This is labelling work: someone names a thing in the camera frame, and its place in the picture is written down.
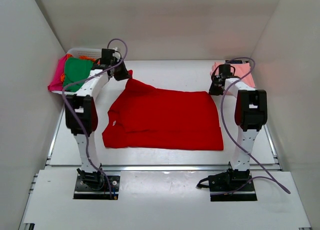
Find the red t shirt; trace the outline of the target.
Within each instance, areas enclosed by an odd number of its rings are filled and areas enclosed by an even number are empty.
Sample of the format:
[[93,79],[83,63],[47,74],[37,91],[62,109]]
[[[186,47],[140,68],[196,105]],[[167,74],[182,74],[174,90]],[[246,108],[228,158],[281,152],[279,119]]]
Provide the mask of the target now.
[[107,114],[106,148],[224,149],[217,107],[205,91],[160,89],[130,78]]

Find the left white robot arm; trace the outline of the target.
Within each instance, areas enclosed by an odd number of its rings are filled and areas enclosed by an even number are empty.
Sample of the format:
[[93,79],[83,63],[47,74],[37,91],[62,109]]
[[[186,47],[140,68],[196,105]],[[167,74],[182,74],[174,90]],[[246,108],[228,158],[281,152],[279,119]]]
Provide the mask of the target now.
[[109,177],[99,161],[95,131],[98,114],[95,99],[111,78],[117,81],[130,78],[124,63],[124,56],[115,48],[103,48],[100,57],[94,61],[82,59],[75,65],[75,75],[65,72],[67,83],[62,89],[65,105],[65,124],[74,136],[81,159],[77,174],[90,190],[99,192],[111,190]]

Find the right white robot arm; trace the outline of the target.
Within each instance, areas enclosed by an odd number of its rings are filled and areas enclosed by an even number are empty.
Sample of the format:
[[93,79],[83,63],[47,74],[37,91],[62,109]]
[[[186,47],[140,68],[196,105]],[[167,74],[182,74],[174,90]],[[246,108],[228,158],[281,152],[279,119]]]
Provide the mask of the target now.
[[232,135],[226,125],[224,102],[228,94],[236,99],[234,122],[238,127],[237,139],[231,139],[235,151],[224,178],[224,185],[229,190],[236,190],[250,180],[250,158],[254,142],[268,119],[266,91],[248,85],[243,81],[244,76],[236,76],[236,70],[228,63],[215,64],[210,74],[211,86],[208,91],[212,96],[222,96],[220,115],[230,138]]

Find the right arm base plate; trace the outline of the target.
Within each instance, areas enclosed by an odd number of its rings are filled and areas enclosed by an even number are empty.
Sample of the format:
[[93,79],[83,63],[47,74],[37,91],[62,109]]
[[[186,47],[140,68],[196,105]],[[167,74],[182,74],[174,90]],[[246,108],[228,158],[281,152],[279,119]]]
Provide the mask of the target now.
[[228,169],[209,175],[196,185],[198,189],[209,189],[211,202],[253,202],[257,201],[255,186],[249,170]]

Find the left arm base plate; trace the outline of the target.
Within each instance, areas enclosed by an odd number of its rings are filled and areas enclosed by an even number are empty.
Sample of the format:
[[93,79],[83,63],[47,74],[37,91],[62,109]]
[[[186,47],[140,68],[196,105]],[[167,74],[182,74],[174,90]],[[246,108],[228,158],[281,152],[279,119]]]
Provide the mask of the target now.
[[100,172],[87,173],[77,169],[77,179],[73,198],[76,200],[118,200],[120,175],[108,175]]

